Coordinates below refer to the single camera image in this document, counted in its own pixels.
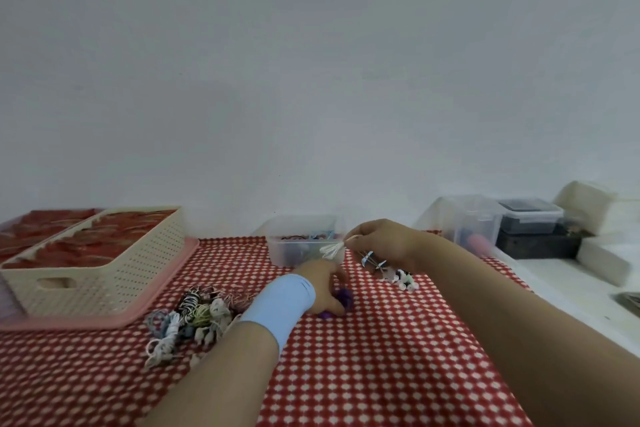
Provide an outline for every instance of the red fabric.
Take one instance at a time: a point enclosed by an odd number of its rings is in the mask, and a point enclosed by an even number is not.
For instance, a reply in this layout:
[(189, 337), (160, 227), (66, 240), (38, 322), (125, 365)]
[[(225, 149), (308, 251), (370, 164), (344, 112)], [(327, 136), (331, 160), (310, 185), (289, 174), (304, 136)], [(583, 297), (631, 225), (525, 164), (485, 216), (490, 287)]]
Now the red fabric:
[[(494, 268), (524, 284), (506, 266)], [(475, 338), (427, 277), (401, 292), (348, 257), (355, 304), (345, 318), (305, 316), (264, 398), (261, 427), (530, 425)], [(204, 240), (153, 309), (190, 286), (257, 292), (284, 273), (261, 238)], [(150, 335), (123, 330), (0, 334), (0, 426), (132, 426), (189, 370), (143, 371)]]

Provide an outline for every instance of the beige plastic basket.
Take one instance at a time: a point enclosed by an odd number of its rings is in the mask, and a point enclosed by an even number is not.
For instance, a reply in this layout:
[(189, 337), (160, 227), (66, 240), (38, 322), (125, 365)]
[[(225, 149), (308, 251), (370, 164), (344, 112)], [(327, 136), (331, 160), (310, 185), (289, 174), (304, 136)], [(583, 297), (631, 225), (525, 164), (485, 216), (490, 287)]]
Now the beige plastic basket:
[(1, 269), (30, 316), (108, 316), (123, 312), (184, 247), (184, 220), (177, 206), (109, 208), (20, 253), (7, 263), (32, 258), (47, 243), (90, 228), (94, 220), (122, 211), (176, 209), (111, 263), (95, 268)]

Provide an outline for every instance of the table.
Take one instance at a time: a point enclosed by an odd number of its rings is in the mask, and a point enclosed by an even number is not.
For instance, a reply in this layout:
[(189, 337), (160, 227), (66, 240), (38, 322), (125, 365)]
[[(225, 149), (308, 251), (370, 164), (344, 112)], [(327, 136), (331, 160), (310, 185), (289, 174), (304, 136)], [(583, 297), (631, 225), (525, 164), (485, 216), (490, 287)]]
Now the table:
[[(487, 259), (521, 282), (502, 262)], [(355, 304), (344, 318), (305, 316), (269, 383), (260, 427), (530, 425), (467, 327), (427, 277), (414, 293), (370, 277), (350, 256)], [(152, 309), (195, 285), (257, 292), (286, 270), (262, 237), (203, 240)], [(121, 330), (0, 334), (0, 426), (133, 426), (202, 351), (143, 370), (150, 334)]]

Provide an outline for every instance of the clear plastic container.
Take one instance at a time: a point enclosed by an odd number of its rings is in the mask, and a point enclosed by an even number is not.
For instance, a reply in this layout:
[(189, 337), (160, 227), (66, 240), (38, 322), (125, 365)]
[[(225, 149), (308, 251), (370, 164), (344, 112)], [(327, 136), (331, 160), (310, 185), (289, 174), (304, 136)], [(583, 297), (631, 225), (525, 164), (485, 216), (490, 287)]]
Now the clear plastic container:
[(564, 214), (560, 206), (538, 197), (499, 199), (498, 203), (504, 207), (500, 228), (511, 235), (551, 234)]
[[(265, 226), (271, 263), (286, 268), (321, 259), (320, 248), (338, 243), (345, 233), (342, 220), (335, 214), (277, 216)], [(344, 250), (333, 261), (341, 264)]]
[(444, 196), (440, 204), (442, 235), (476, 255), (492, 253), (504, 208), (494, 199), (469, 194)]

